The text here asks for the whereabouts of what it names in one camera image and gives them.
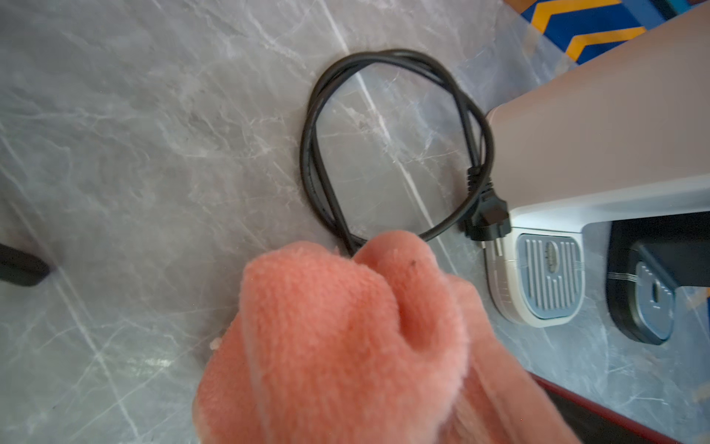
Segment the pink towel cloth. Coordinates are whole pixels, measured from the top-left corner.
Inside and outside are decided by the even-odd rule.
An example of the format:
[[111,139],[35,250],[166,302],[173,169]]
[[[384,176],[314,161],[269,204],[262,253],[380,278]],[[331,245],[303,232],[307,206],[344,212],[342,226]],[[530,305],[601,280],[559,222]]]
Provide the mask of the pink towel cloth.
[[475,286],[406,231],[247,264],[192,419],[203,443],[573,443]]

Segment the red Nespresso coffee machine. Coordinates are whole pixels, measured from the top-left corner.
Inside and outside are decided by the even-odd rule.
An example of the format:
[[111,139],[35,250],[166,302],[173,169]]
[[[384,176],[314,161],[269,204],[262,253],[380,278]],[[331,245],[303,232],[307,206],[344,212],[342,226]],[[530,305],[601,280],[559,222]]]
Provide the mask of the red Nespresso coffee machine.
[[678,443],[562,386],[534,374],[531,377],[547,393],[582,443]]

